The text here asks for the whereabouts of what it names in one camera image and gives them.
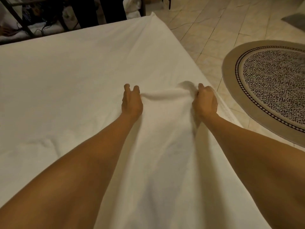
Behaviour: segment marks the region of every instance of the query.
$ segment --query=black metal pole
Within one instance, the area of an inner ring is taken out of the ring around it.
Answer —
[[[34,34],[32,31],[28,28],[27,25],[24,24],[22,19],[19,17],[19,15],[16,13],[16,11],[11,7],[11,5],[6,0],[0,0],[2,4],[7,8],[7,10],[13,15],[13,17],[17,20],[17,22],[22,26],[22,28],[29,34],[30,37],[34,38]]]

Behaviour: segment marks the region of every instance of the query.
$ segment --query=person's leg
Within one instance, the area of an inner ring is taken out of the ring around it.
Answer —
[[[107,23],[127,20],[123,0],[100,0]]]
[[[94,0],[69,0],[81,28],[98,26]]]

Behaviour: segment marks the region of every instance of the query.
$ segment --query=floor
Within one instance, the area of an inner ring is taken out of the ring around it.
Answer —
[[[147,6],[171,29],[244,128],[305,151],[251,119],[228,92],[221,73],[226,54],[251,41],[274,39],[305,44],[305,32],[283,22],[303,0],[189,0],[180,10]]]

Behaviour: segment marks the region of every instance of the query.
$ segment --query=forearm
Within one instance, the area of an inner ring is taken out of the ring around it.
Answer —
[[[2,228],[93,227],[132,125],[121,115],[45,169],[0,209]]]
[[[305,153],[217,114],[203,122],[268,223],[273,228],[304,228]]]

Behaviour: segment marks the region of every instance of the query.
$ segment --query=oval rug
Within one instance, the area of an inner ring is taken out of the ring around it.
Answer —
[[[305,45],[242,44],[227,54],[222,73],[230,94],[252,119],[305,147]]]

